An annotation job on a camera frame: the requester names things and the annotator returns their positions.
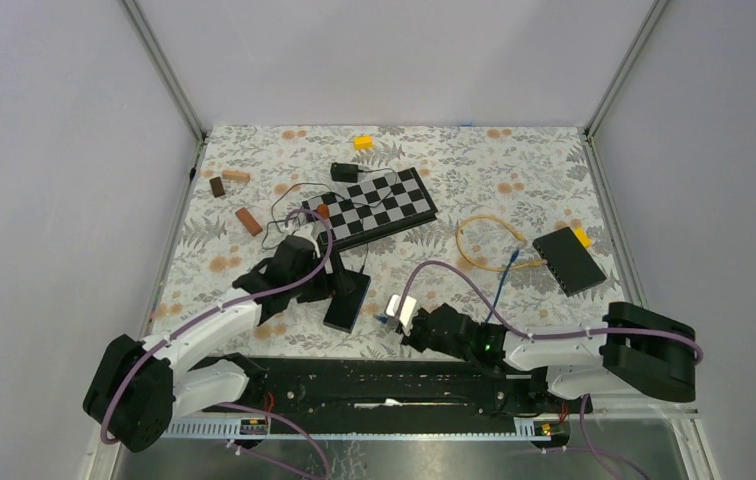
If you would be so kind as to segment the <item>small black network switch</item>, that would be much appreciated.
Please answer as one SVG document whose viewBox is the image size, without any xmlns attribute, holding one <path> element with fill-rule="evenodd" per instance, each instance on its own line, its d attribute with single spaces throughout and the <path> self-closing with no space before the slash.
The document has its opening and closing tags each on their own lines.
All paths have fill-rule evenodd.
<svg viewBox="0 0 756 480">
<path fill-rule="evenodd" d="M 323 318 L 323 325 L 337 331 L 351 333 L 366 299 L 371 277 L 356 271 L 346 270 L 343 279 L 345 280 L 345 289 L 334 291 Z"/>
</svg>

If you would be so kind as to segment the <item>black power adapter with cable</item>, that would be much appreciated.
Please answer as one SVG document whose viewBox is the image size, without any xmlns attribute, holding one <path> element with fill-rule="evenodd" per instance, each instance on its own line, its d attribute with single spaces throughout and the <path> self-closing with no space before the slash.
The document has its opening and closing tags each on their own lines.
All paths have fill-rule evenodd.
<svg viewBox="0 0 756 480">
<path fill-rule="evenodd" d="M 363 166 L 358 165 L 356 163 L 341 163 L 341 162 L 332 162 L 329 168 L 331 180 L 337 183 L 357 183 L 362 174 L 378 173 L 381 171 L 394 172 L 394 170 L 391 168 L 379 168 L 375 170 L 375 169 L 364 168 Z M 330 187 L 323 183 L 298 182 L 294 184 L 292 187 L 286 190 L 270 207 L 271 220 L 267 223 L 268 226 L 275 225 L 280 233 L 283 232 L 283 230 L 280 227 L 280 224 L 284 223 L 284 220 L 278 220 L 275 218 L 274 209 L 276 205 L 281 200 L 283 200 L 287 196 L 287 194 L 290 191 L 292 191 L 296 186 L 303 186 L 303 185 L 324 186 L 328 190 L 328 192 L 331 192 Z"/>
</svg>

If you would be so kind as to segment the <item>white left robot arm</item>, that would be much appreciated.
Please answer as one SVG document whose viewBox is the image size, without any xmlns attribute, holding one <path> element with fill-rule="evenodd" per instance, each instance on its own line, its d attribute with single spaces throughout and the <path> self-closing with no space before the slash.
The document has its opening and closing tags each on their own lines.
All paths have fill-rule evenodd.
<svg viewBox="0 0 756 480">
<path fill-rule="evenodd" d="M 330 318 L 353 320 L 356 298 L 370 279 L 347 269 L 337 248 L 320 248 L 287 236 L 274 254 L 233 281 L 219 300 L 173 330 L 135 340 L 121 335 L 106 347 L 83 400 L 107 445 L 132 452 L 151 446 L 178 418 L 230 401 L 250 411 L 263 401 L 264 385 L 244 364 L 202 360 L 227 338 L 253 330 L 291 302 L 330 300 Z"/>
</svg>

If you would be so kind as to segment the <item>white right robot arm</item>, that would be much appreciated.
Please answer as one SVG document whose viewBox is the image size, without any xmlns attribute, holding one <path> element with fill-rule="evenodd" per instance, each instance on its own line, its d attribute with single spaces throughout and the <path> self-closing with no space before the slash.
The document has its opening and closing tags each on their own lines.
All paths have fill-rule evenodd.
<svg viewBox="0 0 756 480">
<path fill-rule="evenodd" d="M 610 303 L 600 323 L 577 331 L 547 327 L 517 334 L 501 323 L 476 322 L 447 304 L 427 311 L 398 295 L 390 298 L 383 320 L 402 344 L 462 360 L 485 376 L 536 374 L 527 396 L 543 412 L 586 394 L 629 389 L 674 403 L 696 398 L 703 352 L 694 329 L 627 302 Z"/>
</svg>

